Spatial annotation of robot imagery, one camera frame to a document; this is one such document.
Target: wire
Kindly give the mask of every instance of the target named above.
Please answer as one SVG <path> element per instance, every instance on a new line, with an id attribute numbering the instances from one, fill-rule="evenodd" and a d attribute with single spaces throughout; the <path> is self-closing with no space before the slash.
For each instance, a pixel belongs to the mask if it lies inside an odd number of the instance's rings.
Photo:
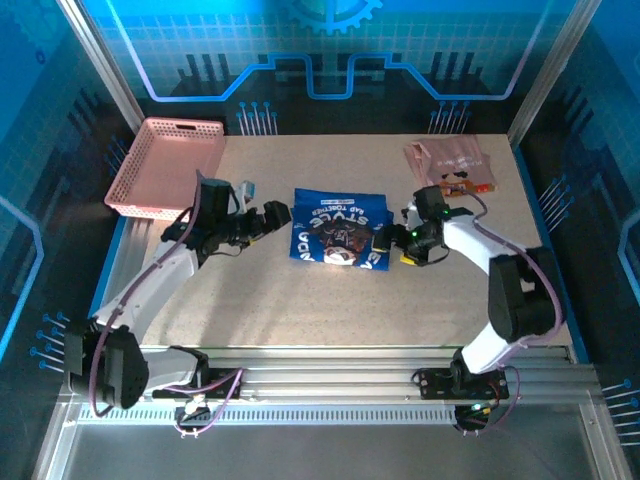
<path id="1" fill-rule="evenodd" d="M 173 427 L 178 432 L 180 432 L 183 437 L 185 435 L 189 435 L 189 436 L 192 436 L 192 437 L 197 437 L 201 433 L 204 433 L 207 430 L 213 428 L 213 426 L 218 422 L 218 419 L 224 413 L 224 410 L 227 408 L 229 400 L 231 400 L 231 397 L 233 396 L 233 392 L 235 392 L 238 384 L 240 383 L 240 379 L 242 378 L 242 373 L 243 372 L 244 372 L 244 369 L 242 369 L 242 368 L 239 368 L 237 370 L 236 378 L 233 380 L 233 384 L 231 385 L 231 389 L 229 390 L 229 393 L 227 393 L 227 397 L 224 399 L 224 402 L 222 402 L 222 405 L 220 405 L 218 407 L 218 409 L 216 410 L 215 415 L 213 415 L 211 421 L 209 423 L 207 423 L 204 427 L 202 427 L 202 428 L 200 428 L 198 430 L 194 430 L 192 432 L 189 432 L 189 431 L 185 430 L 182 425 L 180 425 L 180 420 L 176 420 L 176 423 L 173 425 Z"/>
<path id="2" fill-rule="evenodd" d="M 176 393 L 186 393 L 186 394 L 210 392 L 211 390 L 215 390 L 216 388 L 220 387 L 221 385 L 224 385 L 229 380 L 231 380 L 238 373 L 238 370 L 234 370 L 233 372 L 229 373 L 228 375 L 225 375 L 221 379 L 219 379 L 219 380 L 217 380 L 217 381 L 215 381 L 213 383 L 210 383 L 209 385 L 205 385 L 204 387 L 189 388 L 189 387 L 183 387 L 183 386 L 180 386 L 180 385 L 176 385 L 176 386 L 164 387 L 163 390 L 168 390 L 170 392 L 176 392 Z"/>
<path id="3" fill-rule="evenodd" d="M 481 420 L 476 420 L 475 418 L 468 418 L 467 422 L 475 423 L 477 425 L 487 425 L 486 422 L 483 422 Z M 562 477 L 560 477 L 558 472 L 556 472 L 556 470 L 551 466 L 551 464 L 549 462 L 547 462 L 547 460 L 545 460 L 544 457 L 542 455 L 540 455 L 540 453 L 538 453 L 538 451 L 535 449 L 535 447 L 533 445 L 531 445 L 531 443 L 527 442 L 522 437 L 518 437 L 517 435 L 511 433 L 509 430 L 506 430 L 504 428 L 495 427 L 495 429 L 498 432 L 500 432 L 500 433 L 502 433 L 504 435 L 507 435 L 512 440 L 515 440 L 517 443 L 520 443 L 521 446 L 523 446 L 525 449 L 527 449 L 534 457 L 536 457 L 538 459 L 538 461 L 544 466 L 544 468 L 547 469 L 547 472 L 549 472 L 549 474 L 553 478 L 555 478 L 556 480 L 560 480 L 562 478 Z"/>
<path id="4" fill-rule="evenodd" d="M 242 247 L 239 247 L 239 248 L 240 248 L 240 250 L 238 251 L 238 253 L 214 252 L 214 253 L 211 254 L 211 256 L 213 257 L 215 255 L 223 255 L 225 257 L 236 258 L 236 257 L 239 257 L 242 252 L 244 252 L 244 248 L 242 248 Z"/>
<path id="5" fill-rule="evenodd" d="M 505 369 L 512 369 L 516 375 L 516 394 L 513 398 L 513 401 L 509 404 L 509 406 L 507 407 L 507 410 L 504 412 L 504 414 L 494 423 L 487 425 L 486 423 L 483 423 L 483 425 L 485 426 L 485 428 L 482 430 L 482 434 L 486 434 L 487 432 L 495 429 L 498 427 L 498 425 L 500 425 L 502 422 L 504 422 L 507 417 L 509 415 L 511 415 L 511 412 L 513 412 L 513 409 L 516 408 L 516 404 L 518 403 L 518 399 L 520 398 L 520 372 L 518 371 L 518 369 L 516 367 L 513 367 L 511 365 L 507 365 L 506 367 L 504 367 Z M 496 388 L 494 388 L 494 390 L 496 391 L 497 394 L 497 400 L 498 402 L 500 401 L 500 394 L 498 393 L 498 390 Z"/>
<path id="6" fill-rule="evenodd" d="M 489 382 L 489 386 L 493 389 L 496 394 L 496 406 L 494 408 L 498 408 L 500 406 L 500 389 L 495 386 L 493 382 Z"/>
<path id="7" fill-rule="evenodd" d="M 443 260 L 446 260 L 446 258 L 449 256 L 449 253 L 451 253 L 451 250 L 447 246 L 443 246 L 442 248 L 445 249 L 447 252 L 444 255 L 442 255 L 441 257 L 436 258 L 435 260 L 433 260 L 431 262 L 428 262 L 425 266 L 435 265 L 436 263 L 440 263 Z"/>
<path id="8" fill-rule="evenodd" d="M 162 268 L 162 264 L 164 263 L 164 261 L 167 258 L 169 258 L 169 256 L 171 256 L 178 249 L 178 247 L 187 239 L 187 237 L 191 233 L 191 230 L 193 229 L 193 226 L 196 222 L 196 217 L 198 216 L 198 212 L 200 211 L 200 196 L 201 196 L 200 195 L 201 194 L 200 179 L 201 178 L 202 178 L 202 174 L 200 173 L 199 170 L 196 170 L 197 182 L 196 182 L 195 198 L 194 198 L 193 209 L 191 210 L 192 214 L 189 218 L 189 223 L 187 224 L 187 228 L 182 233 L 180 238 L 171 246 L 171 248 L 169 248 L 169 250 L 167 250 L 164 253 L 164 255 L 162 255 L 158 259 L 158 261 L 152 263 L 149 266 L 149 268 L 147 268 L 129 286 L 127 291 L 124 293 L 124 295 L 120 299 L 120 302 L 118 303 L 118 305 L 111 312 L 111 315 L 107 320 L 107 323 L 105 323 L 104 328 L 100 333 L 100 337 L 98 338 L 98 343 L 96 344 L 96 348 L 93 352 L 93 358 L 91 360 L 91 369 L 89 372 L 89 405 L 91 406 L 91 411 L 93 412 L 93 415 L 98 418 L 104 417 L 113 408 L 113 406 L 109 405 L 104 410 L 99 412 L 98 406 L 97 406 L 97 398 L 96 398 L 96 390 L 97 390 L 97 384 L 98 384 L 98 367 L 100 365 L 100 357 L 102 356 L 102 351 L 104 350 L 104 345 L 107 341 L 107 336 L 109 335 L 109 331 L 111 330 L 111 327 L 115 323 L 118 316 L 120 316 L 123 313 L 124 307 L 126 306 L 127 302 L 129 301 L 131 296 L 134 294 L 134 292 L 138 289 L 138 287 L 142 284 L 142 282 L 144 282 L 149 277 L 149 275 L 151 275 L 151 273 L 153 273 L 156 269 Z M 186 214 L 187 210 L 183 211 L 180 214 L 180 217 L 178 218 L 182 218 Z"/>
<path id="9" fill-rule="evenodd" d="M 484 217 L 486 214 L 489 213 L 489 208 L 487 207 L 487 204 L 484 203 L 484 201 L 477 194 L 475 194 L 473 192 L 470 192 L 468 190 L 465 190 L 465 189 L 461 189 L 461 188 L 456 188 L 456 190 L 458 190 L 460 192 L 463 192 L 466 195 L 469 195 L 469 196 L 473 197 L 480 204 L 480 206 L 482 207 L 482 212 L 478 213 L 473 218 L 473 226 L 475 227 L 475 229 L 478 230 L 485 237 L 487 237 L 487 238 L 489 238 L 489 239 L 491 239 L 491 240 L 493 240 L 495 242 L 498 242 L 501 245 L 504 245 L 509 250 L 512 250 L 513 252 L 515 252 L 518 255 L 520 255 L 527 262 L 527 264 L 529 265 L 531 270 L 533 270 L 535 272 L 535 274 L 538 276 L 538 278 L 540 279 L 540 281 L 544 285 L 544 288 L 547 290 L 547 293 L 549 294 L 549 298 L 551 299 L 551 303 L 553 304 L 553 311 L 554 311 L 554 314 L 555 314 L 554 325 L 553 325 L 553 328 L 549 332 L 547 332 L 545 335 L 543 335 L 541 337 L 538 337 L 536 335 L 535 337 L 537 337 L 537 338 L 531 338 L 531 337 L 525 338 L 524 339 L 524 345 L 540 345 L 540 344 L 544 344 L 544 343 L 548 342 L 549 340 L 551 340 L 553 337 L 556 336 L 558 331 L 560 331 L 560 328 L 562 327 L 562 321 L 563 321 L 562 305 L 560 304 L 560 298 L 558 297 L 557 292 L 553 288 L 553 285 L 551 284 L 551 281 L 545 275 L 545 273 L 542 271 L 540 266 L 529 256 L 529 254 L 527 254 L 527 252 L 522 250 L 517 245 L 514 245 L 513 243 L 511 243 L 509 240 L 501 237 L 500 235 L 497 235 L 497 234 L 493 233 L 492 231 L 487 230 L 486 228 L 484 228 L 480 224 L 479 220 L 482 217 Z"/>

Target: metal floor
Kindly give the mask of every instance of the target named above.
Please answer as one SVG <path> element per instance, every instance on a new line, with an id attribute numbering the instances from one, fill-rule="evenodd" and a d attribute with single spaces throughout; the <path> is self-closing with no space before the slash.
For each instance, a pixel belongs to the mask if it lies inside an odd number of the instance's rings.
<path id="1" fill-rule="evenodd" d="M 79 425 L 63 478 L 597 478 L 577 409 L 518 406 L 501 428 L 465 438 L 447 425 L 219 426 L 181 439 L 166 425 Z"/>

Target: snack bag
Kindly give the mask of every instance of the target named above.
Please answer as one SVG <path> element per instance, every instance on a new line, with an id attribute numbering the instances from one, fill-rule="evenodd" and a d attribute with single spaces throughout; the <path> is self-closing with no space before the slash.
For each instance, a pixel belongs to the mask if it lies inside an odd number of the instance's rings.
<path id="1" fill-rule="evenodd" d="M 496 189 L 491 158 L 480 150 L 475 135 L 422 138 L 407 145 L 404 153 L 420 185 L 439 185 L 444 196 L 462 195 L 460 188 L 475 193 Z"/>
<path id="2" fill-rule="evenodd" d="M 371 249 L 374 234 L 393 221 L 384 195 L 297 188 L 291 258 L 373 270 L 389 269 L 389 253 Z"/>

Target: blue light strip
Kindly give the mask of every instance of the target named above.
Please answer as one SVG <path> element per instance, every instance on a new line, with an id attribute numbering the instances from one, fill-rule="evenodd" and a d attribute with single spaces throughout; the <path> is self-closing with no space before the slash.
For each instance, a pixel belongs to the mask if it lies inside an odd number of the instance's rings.
<path id="1" fill-rule="evenodd" d="M 622 265 L 624 273 L 627 275 L 627 280 L 629 280 L 629 285 L 631 286 L 631 290 L 633 290 L 636 301 L 640 305 L 640 284 L 638 284 L 638 279 L 636 278 L 636 275 L 633 272 L 633 267 L 631 266 L 631 262 L 627 257 L 629 230 L 631 230 L 631 228 L 639 221 L 640 209 L 629 215 L 627 219 L 622 223 L 622 228 L 620 229 L 620 243 L 618 244 L 618 258 L 620 259 L 620 264 Z"/>
<path id="2" fill-rule="evenodd" d="M 36 244 L 36 258 L 33 261 L 33 265 L 31 265 L 29 276 L 24 282 L 24 286 L 22 287 L 22 291 L 20 292 L 18 301 L 16 302 L 16 305 L 13 308 L 13 312 L 11 313 L 11 317 L 9 317 L 7 328 L 5 328 L 4 333 L 2 334 L 2 339 L 0 339 L 0 362 L 2 362 L 4 354 L 7 351 L 9 341 L 11 340 L 13 332 L 16 329 L 16 325 L 18 324 L 18 319 L 22 314 L 22 310 L 24 309 L 27 298 L 29 297 L 29 293 L 31 293 L 31 288 L 36 281 L 36 277 L 38 276 L 38 271 L 40 270 L 42 261 L 44 260 L 44 247 L 42 246 L 42 235 L 40 234 L 40 227 L 35 222 L 35 220 L 33 220 L 24 212 L 20 211 L 20 209 L 18 209 L 3 196 L 0 196 L 0 205 L 6 208 L 9 213 L 16 217 L 16 219 L 20 223 L 31 230 L 31 233 L 33 235 L 33 242 Z"/>
<path id="3" fill-rule="evenodd" d="M 540 19 L 533 31 L 529 42 L 522 54 L 522 58 L 518 62 L 518 66 L 516 67 L 513 77 L 507 86 L 506 91 L 500 95 L 480 95 L 480 94 L 441 94 L 436 91 L 436 89 L 422 76 L 422 74 L 414 67 L 411 63 L 407 62 L 394 62 L 393 61 L 393 53 L 392 52 L 363 52 L 363 53 L 354 53 L 349 57 L 347 62 L 347 72 L 346 72 L 346 80 L 347 86 L 345 93 L 315 93 L 314 85 L 313 85 L 313 67 L 311 62 L 311 57 L 306 53 L 269 53 L 267 54 L 267 63 L 263 64 L 252 64 L 243 70 L 243 72 L 234 80 L 234 82 L 229 85 L 229 87 L 225 90 L 222 95 L 202 95 L 202 96 L 183 96 L 183 97 L 161 97 L 159 96 L 154 88 L 151 85 L 151 81 L 149 80 L 149 76 L 147 75 L 144 67 L 142 66 L 142 62 L 138 57 L 138 54 L 133 47 L 133 43 L 127 35 L 126 29 L 122 22 L 120 21 L 120 17 L 115 11 L 111 0 L 105 0 L 109 10 L 111 11 L 111 15 L 113 16 L 113 20 L 122 36 L 122 39 L 129 51 L 129 55 L 131 55 L 131 59 L 140 74 L 140 78 L 144 83 L 149 96 L 159 103 L 178 103 L 178 102 L 224 102 L 227 100 L 237 89 L 244 83 L 244 81 L 253 73 L 257 71 L 268 71 L 276 69 L 276 61 L 277 60 L 301 60 L 305 64 L 306 70 L 306 80 L 307 80 L 307 94 L 309 98 L 313 100 L 347 100 L 351 98 L 353 95 L 353 85 L 355 80 L 355 62 L 360 59 L 382 59 L 384 60 L 384 68 L 389 70 L 405 70 L 409 73 L 419 84 L 424 88 L 435 100 L 491 100 L 491 101 L 501 101 L 509 98 L 513 89 L 515 88 L 516 82 L 520 78 L 520 74 L 524 69 L 525 64 L 533 50 L 533 47 L 538 40 L 538 36 L 540 35 L 540 31 L 542 27 L 546 23 L 547 17 L 549 16 L 549 12 L 551 11 L 551 6 L 554 0 L 549 0 L 547 5 L 545 6 Z"/>
<path id="4" fill-rule="evenodd" d="M 524 186 L 524 190 L 527 194 L 527 199 L 529 200 L 529 206 L 531 207 L 531 213 L 533 213 L 533 219 L 535 220 L 536 226 L 538 227 L 538 233 L 540 234 L 542 244 L 545 247 L 548 247 L 551 249 L 555 259 L 556 252 L 553 249 L 553 244 L 551 243 L 551 237 L 549 236 L 549 233 L 547 232 L 547 228 L 545 227 L 544 217 L 542 216 L 540 205 L 538 205 L 536 192 L 535 192 L 535 189 L 533 188 L 533 182 L 531 181 L 531 177 L 529 176 L 529 171 L 527 170 L 527 164 L 524 160 L 524 157 L 522 156 L 520 147 L 516 147 L 513 150 L 513 154 L 516 159 L 516 164 L 518 165 L 518 171 L 520 172 L 520 179 L 522 180 L 522 185 Z M 556 262 L 556 267 L 558 268 L 558 271 L 560 271 L 560 267 L 558 266 L 557 262 Z M 575 314 L 573 313 L 573 308 L 571 308 L 569 294 L 567 293 L 567 288 L 564 284 L 564 280 L 562 279 L 562 275 L 560 275 L 560 289 L 562 290 L 561 295 L 564 298 L 564 303 L 566 305 L 565 320 L 567 323 L 567 327 L 569 327 L 569 333 L 571 334 L 571 340 L 573 342 L 573 350 L 580 363 L 589 363 L 589 354 L 587 353 L 587 347 L 585 346 L 584 340 L 582 339 L 582 335 L 580 334 L 578 322 L 576 320 Z"/>

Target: pink snack package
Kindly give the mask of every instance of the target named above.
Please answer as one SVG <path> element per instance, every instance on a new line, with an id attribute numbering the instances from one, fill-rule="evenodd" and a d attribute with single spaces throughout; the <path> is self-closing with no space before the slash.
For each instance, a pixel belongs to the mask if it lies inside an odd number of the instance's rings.
<path id="1" fill-rule="evenodd" d="M 419 184 L 423 187 L 439 185 L 445 196 L 462 194 L 452 187 L 475 193 L 496 189 L 491 157 L 480 150 L 475 135 L 422 138 L 407 145 L 404 153 Z"/>

